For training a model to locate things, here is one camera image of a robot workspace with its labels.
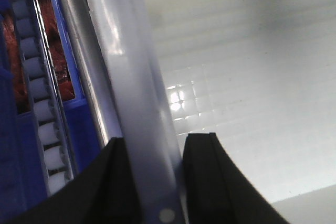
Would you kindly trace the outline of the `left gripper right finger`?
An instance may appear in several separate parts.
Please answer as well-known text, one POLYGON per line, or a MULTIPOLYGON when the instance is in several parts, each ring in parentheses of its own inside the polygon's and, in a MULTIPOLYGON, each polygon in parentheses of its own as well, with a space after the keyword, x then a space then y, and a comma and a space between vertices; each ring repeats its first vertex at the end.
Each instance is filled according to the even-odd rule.
POLYGON ((191 133, 183 151, 190 223, 287 223, 248 181, 215 133, 191 133))

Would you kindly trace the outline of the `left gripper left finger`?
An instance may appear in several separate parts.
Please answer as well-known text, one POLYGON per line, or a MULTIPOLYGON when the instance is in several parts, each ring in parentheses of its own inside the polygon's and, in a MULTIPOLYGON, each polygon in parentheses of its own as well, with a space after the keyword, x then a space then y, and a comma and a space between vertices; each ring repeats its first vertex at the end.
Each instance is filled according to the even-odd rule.
POLYGON ((11 223, 141 223, 123 138, 113 138, 63 189, 11 223))

